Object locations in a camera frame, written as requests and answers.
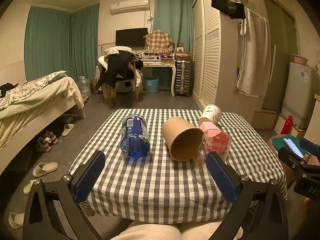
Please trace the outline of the clear glass cup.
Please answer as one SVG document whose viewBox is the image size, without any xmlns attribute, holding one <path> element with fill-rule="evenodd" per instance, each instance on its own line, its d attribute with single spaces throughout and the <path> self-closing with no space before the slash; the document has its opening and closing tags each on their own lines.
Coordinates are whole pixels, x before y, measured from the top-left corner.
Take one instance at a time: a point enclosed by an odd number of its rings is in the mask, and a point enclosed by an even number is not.
<svg viewBox="0 0 320 240">
<path fill-rule="evenodd" d="M 197 183 L 205 184 L 208 177 L 206 157 L 210 152 L 216 152 L 226 161 L 232 139 L 226 132 L 217 128 L 207 129 L 202 136 L 198 154 L 193 159 L 190 175 Z"/>
</svg>

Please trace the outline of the pink hexagonal cup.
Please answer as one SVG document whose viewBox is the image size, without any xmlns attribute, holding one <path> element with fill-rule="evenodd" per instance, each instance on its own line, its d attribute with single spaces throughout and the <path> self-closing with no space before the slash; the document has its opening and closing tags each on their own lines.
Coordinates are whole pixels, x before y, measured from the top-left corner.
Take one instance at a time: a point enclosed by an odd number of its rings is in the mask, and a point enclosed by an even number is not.
<svg viewBox="0 0 320 240">
<path fill-rule="evenodd" d="M 219 134 L 221 132 L 221 129 L 218 128 L 214 123 L 210 122 L 210 121 L 204 121 L 201 125 L 200 125 L 200 129 L 202 129 L 204 132 L 208 131 L 208 134 Z"/>
</svg>

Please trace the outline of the brown paper cup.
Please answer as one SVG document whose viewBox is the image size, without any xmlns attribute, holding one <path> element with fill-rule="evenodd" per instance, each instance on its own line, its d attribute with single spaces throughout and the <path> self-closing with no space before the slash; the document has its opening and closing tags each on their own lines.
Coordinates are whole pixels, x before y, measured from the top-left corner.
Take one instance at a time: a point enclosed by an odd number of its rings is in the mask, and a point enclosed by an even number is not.
<svg viewBox="0 0 320 240">
<path fill-rule="evenodd" d="M 181 117 L 173 116 L 162 126 L 162 135 L 175 161 L 193 159 L 202 142 L 203 131 Z"/>
</svg>

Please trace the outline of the white floral paper cup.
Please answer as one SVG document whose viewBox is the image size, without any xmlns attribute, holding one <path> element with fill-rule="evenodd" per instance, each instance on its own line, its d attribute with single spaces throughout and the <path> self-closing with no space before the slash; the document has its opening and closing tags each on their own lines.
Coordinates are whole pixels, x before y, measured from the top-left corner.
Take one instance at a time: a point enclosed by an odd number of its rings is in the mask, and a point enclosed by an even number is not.
<svg viewBox="0 0 320 240">
<path fill-rule="evenodd" d="M 197 123 L 199 126 L 201 126 L 203 122 L 208 122 L 208 121 L 212 122 L 213 124 L 217 124 L 220 121 L 221 117 L 222 117 L 221 109 L 217 105 L 210 104 L 204 108 Z"/>
</svg>

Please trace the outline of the brown plastic stool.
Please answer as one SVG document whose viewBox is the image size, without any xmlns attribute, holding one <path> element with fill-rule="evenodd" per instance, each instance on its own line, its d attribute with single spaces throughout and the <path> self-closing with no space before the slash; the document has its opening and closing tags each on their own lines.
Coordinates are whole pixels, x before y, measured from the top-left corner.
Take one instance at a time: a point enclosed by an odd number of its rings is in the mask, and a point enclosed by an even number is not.
<svg viewBox="0 0 320 240">
<path fill-rule="evenodd" d="M 269 146 L 269 148 L 271 149 L 271 151 L 278 157 L 278 151 L 276 150 L 276 148 L 274 147 L 273 143 L 272 143 L 272 139 L 276 139 L 276 138 L 282 138 L 284 135 L 282 134 L 278 134 L 278 135 L 274 135 L 273 137 L 271 137 L 268 142 L 267 145 Z M 283 163 L 281 160 L 279 160 L 283 170 L 285 172 L 286 175 L 286 180 L 287 180 L 287 189 L 289 189 L 292 184 L 295 181 L 295 176 L 294 176 L 294 172 L 291 170 L 291 168 L 289 168 L 285 163 Z"/>
</svg>

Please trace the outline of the smartphone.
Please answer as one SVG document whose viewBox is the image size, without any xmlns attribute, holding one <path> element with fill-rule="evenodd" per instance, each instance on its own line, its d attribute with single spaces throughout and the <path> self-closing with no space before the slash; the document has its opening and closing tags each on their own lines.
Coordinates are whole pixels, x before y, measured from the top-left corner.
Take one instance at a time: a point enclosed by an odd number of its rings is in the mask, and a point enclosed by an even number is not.
<svg viewBox="0 0 320 240">
<path fill-rule="evenodd" d="M 304 158 L 304 155 L 302 154 L 302 152 L 299 150 L 299 148 L 295 145 L 295 143 L 291 139 L 284 138 L 283 142 L 295 155 L 299 156 L 301 159 Z"/>
</svg>

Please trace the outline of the white slipper lower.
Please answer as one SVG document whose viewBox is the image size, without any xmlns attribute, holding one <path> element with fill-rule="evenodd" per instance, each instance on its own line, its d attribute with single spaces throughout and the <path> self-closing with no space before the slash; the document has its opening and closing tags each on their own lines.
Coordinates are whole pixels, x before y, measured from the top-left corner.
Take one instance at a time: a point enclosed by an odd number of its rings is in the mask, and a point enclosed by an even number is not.
<svg viewBox="0 0 320 240">
<path fill-rule="evenodd" d="M 9 213 L 8 222 L 14 230 L 22 228 L 24 223 L 24 213 Z"/>
</svg>

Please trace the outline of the white slipper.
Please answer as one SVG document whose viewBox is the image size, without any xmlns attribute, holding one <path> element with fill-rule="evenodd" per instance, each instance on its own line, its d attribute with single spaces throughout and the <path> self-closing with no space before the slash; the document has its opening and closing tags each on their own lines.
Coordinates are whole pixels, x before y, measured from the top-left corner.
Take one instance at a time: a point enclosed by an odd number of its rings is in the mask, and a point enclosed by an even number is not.
<svg viewBox="0 0 320 240">
<path fill-rule="evenodd" d="M 14 230 L 22 228 L 24 223 L 24 213 L 9 213 L 8 222 Z"/>
<path fill-rule="evenodd" d="M 59 164 L 57 162 L 51 162 L 51 163 L 39 163 L 34 169 L 33 169 L 33 177 L 34 178 L 40 178 L 42 176 L 45 176 L 49 173 L 52 173 L 56 171 L 59 168 Z"/>
</svg>

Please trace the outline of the green pad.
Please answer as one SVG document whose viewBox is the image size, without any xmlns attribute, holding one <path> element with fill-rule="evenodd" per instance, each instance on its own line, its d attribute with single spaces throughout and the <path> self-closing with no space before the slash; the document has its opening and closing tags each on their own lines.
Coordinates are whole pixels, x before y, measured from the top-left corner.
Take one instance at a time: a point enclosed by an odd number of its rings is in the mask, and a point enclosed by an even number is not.
<svg viewBox="0 0 320 240">
<path fill-rule="evenodd" d="M 290 134 L 288 134 L 288 135 L 283 135 L 283 134 L 281 134 L 280 137 L 271 139 L 272 145 L 274 146 L 274 148 L 275 148 L 277 151 L 278 151 L 280 148 L 282 148 L 282 147 L 285 147 L 285 148 L 289 149 L 288 146 L 285 144 L 285 142 L 284 142 L 283 139 L 290 139 L 290 140 L 292 140 L 292 142 L 293 142 L 293 143 L 297 146 L 297 148 L 300 150 L 301 154 L 302 154 L 302 155 L 305 155 L 305 154 L 306 154 L 306 150 L 304 150 L 304 149 L 302 149 L 302 148 L 300 147 L 299 139 L 297 139 L 296 137 L 294 137 L 294 136 L 292 136 L 292 135 L 290 135 Z"/>
</svg>

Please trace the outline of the red bottle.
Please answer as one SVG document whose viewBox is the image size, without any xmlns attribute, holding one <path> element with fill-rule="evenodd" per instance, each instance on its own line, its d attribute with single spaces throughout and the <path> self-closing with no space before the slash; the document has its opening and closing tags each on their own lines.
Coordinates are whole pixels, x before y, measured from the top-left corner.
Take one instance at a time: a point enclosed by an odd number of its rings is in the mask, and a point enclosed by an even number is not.
<svg viewBox="0 0 320 240">
<path fill-rule="evenodd" d="M 287 135 L 291 133 L 293 126 L 293 116 L 289 116 L 288 119 L 285 121 L 284 126 L 281 129 L 281 134 Z"/>
</svg>

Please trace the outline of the operator's lap in beige trousers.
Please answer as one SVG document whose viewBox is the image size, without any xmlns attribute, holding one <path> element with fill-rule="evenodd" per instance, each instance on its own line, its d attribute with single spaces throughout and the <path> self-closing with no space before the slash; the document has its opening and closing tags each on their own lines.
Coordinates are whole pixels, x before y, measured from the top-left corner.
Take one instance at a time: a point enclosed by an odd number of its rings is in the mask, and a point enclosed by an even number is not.
<svg viewBox="0 0 320 240">
<path fill-rule="evenodd" d="M 127 229 L 112 239 L 209 239 L 223 219 L 205 222 L 176 224 L 151 224 L 134 221 Z"/>
</svg>

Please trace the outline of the sneaker pair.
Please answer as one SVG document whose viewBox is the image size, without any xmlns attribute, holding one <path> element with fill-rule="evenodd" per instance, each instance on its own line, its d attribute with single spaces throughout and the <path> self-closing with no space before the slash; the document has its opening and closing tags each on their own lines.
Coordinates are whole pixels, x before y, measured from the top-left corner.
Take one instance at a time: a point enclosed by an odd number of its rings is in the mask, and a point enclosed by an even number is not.
<svg viewBox="0 0 320 240">
<path fill-rule="evenodd" d="M 41 137 L 38 137 L 36 141 L 36 150 L 38 152 L 47 153 L 52 150 L 52 146 L 56 145 L 59 142 L 56 135 L 49 130 L 46 130 L 44 135 Z"/>
</svg>

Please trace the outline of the green slipper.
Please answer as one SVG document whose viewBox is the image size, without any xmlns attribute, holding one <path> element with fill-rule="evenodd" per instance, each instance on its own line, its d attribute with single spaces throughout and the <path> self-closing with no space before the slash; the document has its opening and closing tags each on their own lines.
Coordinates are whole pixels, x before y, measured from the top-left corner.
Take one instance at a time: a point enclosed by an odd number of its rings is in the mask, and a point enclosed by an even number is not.
<svg viewBox="0 0 320 240">
<path fill-rule="evenodd" d="M 62 132 L 62 136 L 66 137 L 67 135 L 69 135 L 69 133 L 73 130 L 73 128 L 74 128 L 74 124 L 65 124 Z"/>
</svg>

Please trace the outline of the white refrigerator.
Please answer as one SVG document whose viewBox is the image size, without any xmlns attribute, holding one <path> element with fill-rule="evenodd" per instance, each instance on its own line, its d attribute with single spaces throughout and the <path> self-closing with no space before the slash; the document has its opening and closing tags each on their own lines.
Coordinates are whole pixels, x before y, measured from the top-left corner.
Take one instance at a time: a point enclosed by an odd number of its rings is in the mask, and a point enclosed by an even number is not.
<svg viewBox="0 0 320 240">
<path fill-rule="evenodd" d="M 300 129 L 309 125 L 315 106 L 315 94 L 319 93 L 319 73 L 314 68 L 290 63 L 289 75 L 281 114 L 292 116 L 293 124 Z"/>
</svg>

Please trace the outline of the blue plastic bottle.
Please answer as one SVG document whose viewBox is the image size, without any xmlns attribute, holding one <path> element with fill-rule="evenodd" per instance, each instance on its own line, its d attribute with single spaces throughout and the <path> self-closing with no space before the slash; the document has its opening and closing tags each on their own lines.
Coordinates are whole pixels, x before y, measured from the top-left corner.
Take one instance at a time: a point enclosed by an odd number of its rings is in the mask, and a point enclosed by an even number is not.
<svg viewBox="0 0 320 240">
<path fill-rule="evenodd" d="M 121 151 L 131 158 L 142 158 L 150 150 L 150 138 L 146 120 L 138 114 L 130 114 L 121 124 Z"/>
</svg>

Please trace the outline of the bed with beige bedding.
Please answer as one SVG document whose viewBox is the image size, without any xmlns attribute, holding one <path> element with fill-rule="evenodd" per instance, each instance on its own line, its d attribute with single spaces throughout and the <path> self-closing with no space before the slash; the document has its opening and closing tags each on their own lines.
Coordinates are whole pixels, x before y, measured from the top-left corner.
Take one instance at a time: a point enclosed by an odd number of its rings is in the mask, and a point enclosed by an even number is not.
<svg viewBox="0 0 320 240">
<path fill-rule="evenodd" d="M 1 172 L 29 141 L 70 109 L 85 118 L 79 87 L 63 70 L 6 92 L 1 98 Z"/>
</svg>

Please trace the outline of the hanging white towel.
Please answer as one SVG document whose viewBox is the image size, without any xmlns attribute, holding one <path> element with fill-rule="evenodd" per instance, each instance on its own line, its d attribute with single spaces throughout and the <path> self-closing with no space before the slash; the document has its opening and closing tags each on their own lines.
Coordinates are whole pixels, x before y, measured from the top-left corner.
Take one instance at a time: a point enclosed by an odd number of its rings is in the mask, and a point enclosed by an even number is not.
<svg viewBox="0 0 320 240">
<path fill-rule="evenodd" d="M 240 35 L 244 38 L 236 88 L 250 96 L 265 96 L 271 73 L 271 38 L 268 20 L 245 8 Z"/>
</svg>

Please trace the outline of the checkered tablecloth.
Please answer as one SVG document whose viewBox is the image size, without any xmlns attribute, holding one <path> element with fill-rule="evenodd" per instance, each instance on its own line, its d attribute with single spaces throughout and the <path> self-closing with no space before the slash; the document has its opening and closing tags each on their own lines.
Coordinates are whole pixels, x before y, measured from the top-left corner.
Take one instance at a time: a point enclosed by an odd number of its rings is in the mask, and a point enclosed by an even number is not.
<svg viewBox="0 0 320 240">
<path fill-rule="evenodd" d="M 121 125 L 130 114 L 147 123 L 150 152 L 130 158 L 120 149 Z M 197 125 L 201 111 L 193 109 L 119 109 L 112 113 L 73 161 L 69 172 L 100 150 L 105 167 L 84 202 L 89 215 L 119 216 L 155 224 L 176 224 L 220 219 L 231 204 L 226 202 L 211 176 L 204 183 L 191 177 L 191 162 L 174 161 L 161 134 L 163 123 L 173 116 Z M 287 180 L 276 155 L 262 137 L 240 115 L 222 114 L 220 128 L 231 136 L 226 163 L 253 181 L 275 179 L 287 196 Z"/>
</svg>

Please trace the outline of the pink basin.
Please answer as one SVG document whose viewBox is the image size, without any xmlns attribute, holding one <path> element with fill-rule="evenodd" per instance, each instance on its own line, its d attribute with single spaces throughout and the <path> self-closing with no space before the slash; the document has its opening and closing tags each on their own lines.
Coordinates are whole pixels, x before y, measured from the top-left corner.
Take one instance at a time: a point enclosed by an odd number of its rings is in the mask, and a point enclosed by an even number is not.
<svg viewBox="0 0 320 240">
<path fill-rule="evenodd" d="M 304 65 L 304 66 L 307 65 L 308 59 L 305 58 L 305 57 L 293 54 L 292 58 L 293 58 L 293 62 L 296 63 L 296 64 L 301 64 L 301 65 Z"/>
</svg>

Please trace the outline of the large water jug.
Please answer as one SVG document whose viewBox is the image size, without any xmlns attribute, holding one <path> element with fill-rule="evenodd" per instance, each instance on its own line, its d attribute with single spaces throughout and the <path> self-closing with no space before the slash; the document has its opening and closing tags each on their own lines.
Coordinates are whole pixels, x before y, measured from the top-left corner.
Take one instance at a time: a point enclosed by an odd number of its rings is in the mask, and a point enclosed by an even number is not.
<svg viewBox="0 0 320 240">
<path fill-rule="evenodd" d="M 85 78 L 84 76 L 79 77 L 78 87 L 83 97 L 91 95 L 91 87 L 89 79 Z"/>
</svg>

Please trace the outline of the black silver suitcase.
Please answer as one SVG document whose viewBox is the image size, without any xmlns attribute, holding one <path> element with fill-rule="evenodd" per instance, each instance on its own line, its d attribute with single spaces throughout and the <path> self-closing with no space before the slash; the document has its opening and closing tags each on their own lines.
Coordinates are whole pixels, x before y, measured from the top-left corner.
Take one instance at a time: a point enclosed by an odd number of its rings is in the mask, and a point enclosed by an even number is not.
<svg viewBox="0 0 320 240">
<path fill-rule="evenodd" d="M 193 85 L 193 63 L 188 60 L 176 61 L 175 95 L 190 97 Z"/>
</svg>

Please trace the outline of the chair piled with clothes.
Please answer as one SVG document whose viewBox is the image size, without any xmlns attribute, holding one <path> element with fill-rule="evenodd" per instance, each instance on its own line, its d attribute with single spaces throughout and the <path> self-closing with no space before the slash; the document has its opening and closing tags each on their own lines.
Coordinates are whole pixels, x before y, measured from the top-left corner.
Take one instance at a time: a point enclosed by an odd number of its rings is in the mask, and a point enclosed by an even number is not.
<svg viewBox="0 0 320 240">
<path fill-rule="evenodd" d="M 96 89 L 102 89 L 104 98 L 112 102 L 116 97 L 116 85 L 122 82 L 127 87 L 132 87 L 135 92 L 136 101 L 143 88 L 141 73 L 142 61 L 133 53 L 130 47 L 115 46 L 103 50 L 102 56 L 98 58 L 98 69 L 100 75 Z"/>
</svg>

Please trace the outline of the blue laundry basket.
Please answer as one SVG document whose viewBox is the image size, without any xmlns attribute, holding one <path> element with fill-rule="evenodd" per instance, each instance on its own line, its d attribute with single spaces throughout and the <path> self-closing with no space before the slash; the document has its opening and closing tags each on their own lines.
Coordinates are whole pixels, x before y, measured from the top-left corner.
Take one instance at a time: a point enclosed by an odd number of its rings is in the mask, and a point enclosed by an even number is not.
<svg viewBox="0 0 320 240">
<path fill-rule="evenodd" d="M 145 88 L 148 93 L 158 93 L 159 92 L 159 78 L 146 77 L 145 78 Z"/>
</svg>

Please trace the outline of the white louvered wardrobe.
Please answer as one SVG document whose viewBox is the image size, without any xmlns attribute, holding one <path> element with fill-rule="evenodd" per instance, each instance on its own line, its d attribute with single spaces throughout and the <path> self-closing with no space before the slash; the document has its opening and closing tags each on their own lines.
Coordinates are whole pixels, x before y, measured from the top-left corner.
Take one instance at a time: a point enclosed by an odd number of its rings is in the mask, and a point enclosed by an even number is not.
<svg viewBox="0 0 320 240">
<path fill-rule="evenodd" d="M 238 22 L 211 6 L 211 0 L 193 1 L 194 85 L 200 108 L 215 104 L 252 122 L 258 98 L 238 93 L 235 87 L 238 57 Z"/>
</svg>

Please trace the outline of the green curtain left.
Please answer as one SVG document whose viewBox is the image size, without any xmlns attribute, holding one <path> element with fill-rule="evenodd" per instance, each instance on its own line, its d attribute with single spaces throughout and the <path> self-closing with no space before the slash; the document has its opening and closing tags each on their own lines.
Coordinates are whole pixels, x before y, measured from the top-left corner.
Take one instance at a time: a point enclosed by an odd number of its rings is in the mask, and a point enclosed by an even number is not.
<svg viewBox="0 0 320 240">
<path fill-rule="evenodd" d="M 100 5 L 69 13 L 31 7 L 24 37 L 27 80 L 65 70 L 78 81 L 95 77 Z"/>
</svg>

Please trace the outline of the white desk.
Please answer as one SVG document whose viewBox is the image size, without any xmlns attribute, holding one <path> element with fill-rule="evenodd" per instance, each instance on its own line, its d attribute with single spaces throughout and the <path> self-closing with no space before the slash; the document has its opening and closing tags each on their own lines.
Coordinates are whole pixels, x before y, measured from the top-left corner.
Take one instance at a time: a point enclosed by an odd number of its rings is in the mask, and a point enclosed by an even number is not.
<svg viewBox="0 0 320 240">
<path fill-rule="evenodd" d="M 175 78 L 176 78 L 176 61 L 175 60 L 149 60 L 142 59 L 144 67 L 171 68 L 171 96 L 175 97 Z"/>
</svg>

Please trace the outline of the black hanging bag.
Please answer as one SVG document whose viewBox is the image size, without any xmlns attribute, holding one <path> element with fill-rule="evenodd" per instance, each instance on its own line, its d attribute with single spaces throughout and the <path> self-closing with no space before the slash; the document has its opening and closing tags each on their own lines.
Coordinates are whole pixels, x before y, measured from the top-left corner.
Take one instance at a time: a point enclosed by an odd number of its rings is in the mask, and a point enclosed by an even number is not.
<svg viewBox="0 0 320 240">
<path fill-rule="evenodd" d="M 212 0 L 211 7 L 217 9 L 231 19 L 245 19 L 245 7 L 240 2 L 231 0 Z"/>
</svg>

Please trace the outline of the black television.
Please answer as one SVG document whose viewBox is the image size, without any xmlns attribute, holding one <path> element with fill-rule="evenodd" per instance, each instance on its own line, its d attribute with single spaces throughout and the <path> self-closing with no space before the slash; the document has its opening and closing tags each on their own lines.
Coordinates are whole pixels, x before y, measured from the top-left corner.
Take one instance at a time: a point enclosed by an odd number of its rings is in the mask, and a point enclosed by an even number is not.
<svg viewBox="0 0 320 240">
<path fill-rule="evenodd" d="M 133 28 L 116 31 L 116 46 L 144 47 L 147 28 Z"/>
</svg>

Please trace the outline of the plaid cloth cover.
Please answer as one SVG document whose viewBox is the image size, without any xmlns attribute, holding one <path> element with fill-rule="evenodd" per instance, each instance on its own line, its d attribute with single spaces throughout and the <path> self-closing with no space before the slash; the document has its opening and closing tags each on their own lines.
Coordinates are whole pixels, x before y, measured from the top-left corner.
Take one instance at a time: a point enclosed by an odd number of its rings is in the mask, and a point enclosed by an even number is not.
<svg viewBox="0 0 320 240">
<path fill-rule="evenodd" d="M 144 52 L 146 54 L 171 54 L 174 51 L 173 39 L 161 30 L 146 35 Z"/>
</svg>

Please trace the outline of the teal curtain centre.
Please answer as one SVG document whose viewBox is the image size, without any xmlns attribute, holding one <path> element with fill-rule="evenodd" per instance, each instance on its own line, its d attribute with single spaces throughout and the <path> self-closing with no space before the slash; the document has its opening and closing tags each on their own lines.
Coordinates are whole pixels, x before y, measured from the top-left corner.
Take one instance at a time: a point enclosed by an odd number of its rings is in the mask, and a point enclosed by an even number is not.
<svg viewBox="0 0 320 240">
<path fill-rule="evenodd" d="M 155 0 L 153 30 L 168 34 L 177 47 L 193 51 L 193 0 Z"/>
</svg>

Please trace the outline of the white air conditioner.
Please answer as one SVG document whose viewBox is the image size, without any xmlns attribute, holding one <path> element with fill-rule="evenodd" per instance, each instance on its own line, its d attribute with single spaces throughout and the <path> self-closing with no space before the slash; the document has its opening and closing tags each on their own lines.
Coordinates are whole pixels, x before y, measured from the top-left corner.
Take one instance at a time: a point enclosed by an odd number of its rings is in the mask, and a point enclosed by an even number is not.
<svg viewBox="0 0 320 240">
<path fill-rule="evenodd" d="M 150 9 L 150 0 L 128 0 L 110 5 L 111 14 L 121 14 Z"/>
</svg>

